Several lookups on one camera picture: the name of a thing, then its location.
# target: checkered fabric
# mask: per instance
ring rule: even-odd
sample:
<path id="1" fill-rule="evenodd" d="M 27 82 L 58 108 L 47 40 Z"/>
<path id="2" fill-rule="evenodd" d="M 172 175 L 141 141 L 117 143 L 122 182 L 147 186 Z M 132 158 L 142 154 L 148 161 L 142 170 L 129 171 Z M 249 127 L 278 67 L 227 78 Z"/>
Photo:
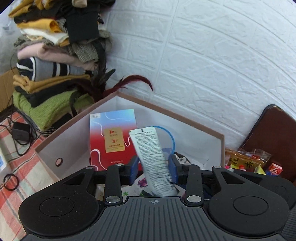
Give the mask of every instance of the checkered fabric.
<path id="1" fill-rule="evenodd" d="M 12 119 L 25 123 L 18 113 L 14 113 Z M 7 120 L 1 125 L 8 126 Z M 19 241 L 26 235 L 18 217 L 20 204 L 30 195 L 54 183 L 34 150 L 43 140 L 44 137 L 40 136 L 27 154 L 18 156 L 11 135 L 0 126 L 1 150 L 12 173 L 20 180 L 19 187 L 15 191 L 8 191 L 3 184 L 0 184 L 0 239 L 3 241 Z M 17 145 L 17 148 L 19 153 L 23 153 L 28 146 Z M 7 182 L 9 188 L 13 188 L 15 184 L 13 177 Z"/>

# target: black hair tie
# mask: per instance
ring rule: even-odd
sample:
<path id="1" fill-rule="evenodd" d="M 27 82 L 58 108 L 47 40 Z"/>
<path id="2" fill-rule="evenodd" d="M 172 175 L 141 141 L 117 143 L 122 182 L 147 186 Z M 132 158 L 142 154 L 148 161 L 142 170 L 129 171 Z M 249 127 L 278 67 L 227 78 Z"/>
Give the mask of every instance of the black hair tie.
<path id="1" fill-rule="evenodd" d="M 10 177 L 15 177 L 16 180 L 17 180 L 17 184 L 16 184 L 16 186 L 15 186 L 14 188 L 8 188 L 8 187 L 6 186 L 6 184 L 5 184 L 6 179 L 7 179 L 7 178 L 10 178 Z M 8 191 L 14 191 L 14 190 L 16 190 L 16 189 L 18 188 L 19 184 L 20 184 L 20 180 L 19 180 L 19 178 L 18 178 L 16 175 L 12 174 L 12 173 L 7 174 L 7 175 L 3 178 L 3 185 L 4 185 L 4 188 L 5 188 L 6 190 L 8 190 Z"/>

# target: pink folded cloth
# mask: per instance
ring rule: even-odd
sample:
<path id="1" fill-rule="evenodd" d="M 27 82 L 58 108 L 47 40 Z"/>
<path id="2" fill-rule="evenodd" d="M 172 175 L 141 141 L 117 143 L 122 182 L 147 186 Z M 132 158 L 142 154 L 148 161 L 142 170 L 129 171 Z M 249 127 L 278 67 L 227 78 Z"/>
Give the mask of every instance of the pink folded cloth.
<path id="1" fill-rule="evenodd" d="M 38 57 L 42 60 L 74 65 L 77 67 L 81 67 L 85 70 L 92 70 L 92 71 L 95 70 L 97 67 L 94 61 L 83 63 L 78 58 L 61 52 L 61 50 L 59 50 L 58 48 L 48 49 L 48 48 L 43 48 L 43 46 L 44 46 L 44 43 L 37 43 L 37 44 L 27 46 L 22 50 L 18 51 L 17 57 L 18 59 Z"/>

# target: white brick wall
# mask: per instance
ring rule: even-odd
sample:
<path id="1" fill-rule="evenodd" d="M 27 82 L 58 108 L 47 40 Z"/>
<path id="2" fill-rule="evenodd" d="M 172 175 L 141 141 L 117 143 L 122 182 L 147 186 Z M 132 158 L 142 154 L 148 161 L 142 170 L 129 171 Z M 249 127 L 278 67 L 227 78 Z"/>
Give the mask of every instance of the white brick wall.
<path id="1" fill-rule="evenodd" d="M 263 109 L 296 118 L 296 4 L 292 0 L 117 0 L 111 84 L 225 134 L 238 147 Z"/>

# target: silver screw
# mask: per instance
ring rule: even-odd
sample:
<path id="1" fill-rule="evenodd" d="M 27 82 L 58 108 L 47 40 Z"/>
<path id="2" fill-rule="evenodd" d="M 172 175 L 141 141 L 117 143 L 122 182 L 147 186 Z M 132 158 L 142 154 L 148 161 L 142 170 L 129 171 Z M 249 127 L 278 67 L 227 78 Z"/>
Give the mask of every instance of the silver screw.
<path id="1" fill-rule="evenodd" d="M 192 202 L 192 203 L 197 203 L 200 202 L 202 198 L 200 196 L 192 195 L 187 197 L 187 201 Z"/>
<path id="2" fill-rule="evenodd" d="M 106 202 L 108 203 L 117 203 L 120 201 L 120 198 L 117 196 L 109 196 L 106 198 Z"/>

